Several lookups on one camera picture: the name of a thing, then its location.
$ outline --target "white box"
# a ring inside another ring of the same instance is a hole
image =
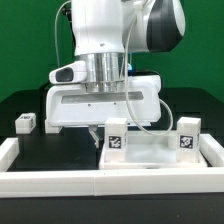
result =
[[[16,134],[30,134],[36,127],[36,115],[34,113],[22,114],[16,121]]]
[[[126,118],[109,118],[105,123],[105,160],[125,161],[127,151],[127,127]]]
[[[201,119],[182,117],[177,122],[177,161],[199,162]]]

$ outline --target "green backdrop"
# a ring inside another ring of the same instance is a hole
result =
[[[0,0],[0,100],[37,89],[56,68],[54,19],[62,0]],[[165,87],[198,87],[224,102],[223,0],[182,0],[187,29],[170,53],[135,54],[137,69],[160,72]],[[60,17],[62,64],[73,60],[67,19]]]

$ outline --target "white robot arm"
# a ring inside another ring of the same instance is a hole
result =
[[[50,73],[47,96],[51,126],[104,124],[108,117],[134,119],[127,109],[122,59],[133,19],[129,52],[171,51],[185,32],[179,0],[72,0],[78,61]],[[134,77],[129,98],[140,122],[161,116],[159,76]]]

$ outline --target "small white cube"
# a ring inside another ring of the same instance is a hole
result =
[[[126,118],[109,118],[105,123],[105,161],[125,161],[127,151]]]
[[[16,134],[30,134],[36,127],[36,115],[34,113],[22,114],[16,121]]]

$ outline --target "cable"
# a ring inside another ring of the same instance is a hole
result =
[[[129,64],[132,64],[132,53],[129,54]]]
[[[142,6],[144,9],[145,5],[151,0],[144,0],[143,3],[142,3]],[[173,127],[173,115],[172,115],[172,112],[169,108],[169,106],[163,101],[163,100],[159,100],[160,103],[167,109],[168,111],[168,114],[169,114],[169,117],[170,117],[170,125],[169,125],[169,128],[167,129],[167,131],[165,132],[162,132],[162,133],[152,133],[152,132],[149,132],[147,131],[138,121],[137,119],[135,118],[135,115],[132,111],[132,108],[131,108],[131,105],[130,105],[130,100],[129,100],[129,95],[128,95],[128,48],[129,48],[129,42],[130,42],[130,37],[131,37],[131,32],[133,30],[133,27],[135,25],[135,23],[137,22],[137,17],[135,17],[131,23],[131,26],[130,26],[130,30],[128,32],[128,37],[127,37],[127,40],[126,40],[126,44],[125,44],[125,55],[124,55],[124,70],[125,70],[125,96],[126,96],[126,103],[127,103],[127,108],[128,108],[128,111],[129,111],[129,114],[133,120],[133,122],[136,124],[136,126],[141,130],[143,131],[144,133],[148,134],[148,135],[155,135],[155,136],[159,136],[159,135],[165,135],[167,133],[169,133]]]
[[[71,3],[71,1],[67,1],[61,5],[59,8],[56,17],[55,17],[55,24],[54,24],[54,38],[55,38],[55,51],[56,51],[56,57],[57,57],[57,66],[60,67],[60,55],[58,50],[58,17],[61,12],[61,10],[64,8],[65,5]]]

